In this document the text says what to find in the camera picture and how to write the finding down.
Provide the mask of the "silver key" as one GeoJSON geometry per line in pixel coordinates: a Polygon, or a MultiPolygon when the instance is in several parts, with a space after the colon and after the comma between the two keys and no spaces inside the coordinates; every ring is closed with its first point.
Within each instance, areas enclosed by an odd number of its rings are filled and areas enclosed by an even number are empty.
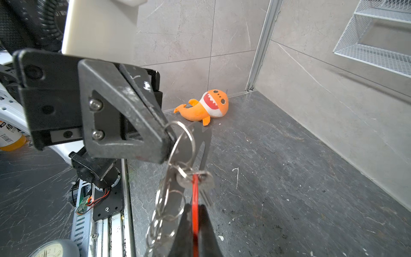
{"type": "Polygon", "coordinates": [[[183,188],[191,188],[194,181],[197,181],[198,194],[203,203],[210,207],[213,204],[209,192],[215,188],[215,180],[213,175],[208,171],[188,172],[185,176],[177,173],[176,180],[183,188]]]}

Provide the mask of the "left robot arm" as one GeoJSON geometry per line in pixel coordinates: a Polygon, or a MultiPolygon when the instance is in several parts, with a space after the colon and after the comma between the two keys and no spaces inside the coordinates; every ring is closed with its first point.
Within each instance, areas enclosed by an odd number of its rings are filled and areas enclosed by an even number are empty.
{"type": "Polygon", "coordinates": [[[116,159],[162,163],[175,134],[159,73],[132,66],[143,1],[2,1],[1,83],[22,105],[38,150],[83,141],[70,155],[82,180],[107,188],[116,159]]]}

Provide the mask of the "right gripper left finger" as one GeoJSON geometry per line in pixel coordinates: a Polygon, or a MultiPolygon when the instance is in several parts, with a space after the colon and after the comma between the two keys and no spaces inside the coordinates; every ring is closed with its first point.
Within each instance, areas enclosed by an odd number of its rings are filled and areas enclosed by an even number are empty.
{"type": "Polygon", "coordinates": [[[191,205],[186,204],[168,257],[193,257],[191,211],[191,205]]]}

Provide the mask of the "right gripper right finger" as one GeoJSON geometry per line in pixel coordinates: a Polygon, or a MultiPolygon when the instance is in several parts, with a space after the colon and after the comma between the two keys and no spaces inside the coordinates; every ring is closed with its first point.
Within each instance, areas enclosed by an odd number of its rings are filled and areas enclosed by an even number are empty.
{"type": "Polygon", "coordinates": [[[200,257],[223,257],[205,205],[199,206],[198,251],[200,257]]]}

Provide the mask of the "red key tag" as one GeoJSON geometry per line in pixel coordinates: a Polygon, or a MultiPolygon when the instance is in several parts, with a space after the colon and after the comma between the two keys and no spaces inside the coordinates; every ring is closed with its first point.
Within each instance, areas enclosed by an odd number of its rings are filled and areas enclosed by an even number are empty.
{"type": "Polygon", "coordinates": [[[193,175],[192,229],[193,229],[193,257],[198,257],[199,256],[199,249],[198,249],[199,177],[198,177],[198,175],[193,175]]]}

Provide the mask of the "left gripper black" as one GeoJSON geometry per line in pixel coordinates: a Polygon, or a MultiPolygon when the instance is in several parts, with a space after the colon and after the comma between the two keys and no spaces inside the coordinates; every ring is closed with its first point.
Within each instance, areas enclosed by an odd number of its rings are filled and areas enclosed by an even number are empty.
{"type": "Polygon", "coordinates": [[[158,71],[37,49],[16,51],[13,64],[37,149],[82,140],[92,157],[168,158],[175,133],[158,71]]]}

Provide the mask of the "silver metal plate keychain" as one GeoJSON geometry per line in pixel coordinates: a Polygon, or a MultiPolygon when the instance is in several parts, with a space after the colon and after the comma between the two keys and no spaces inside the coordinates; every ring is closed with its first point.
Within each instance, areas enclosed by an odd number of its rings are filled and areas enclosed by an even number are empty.
{"type": "Polygon", "coordinates": [[[187,203],[185,188],[178,184],[176,175],[204,170],[211,145],[210,128],[196,122],[185,125],[179,121],[169,122],[165,128],[172,125],[181,127],[183,132],[171,150],[165,177],[156,192],[155,208],[146,233],[146,257],[166,256],[187,203]]]}

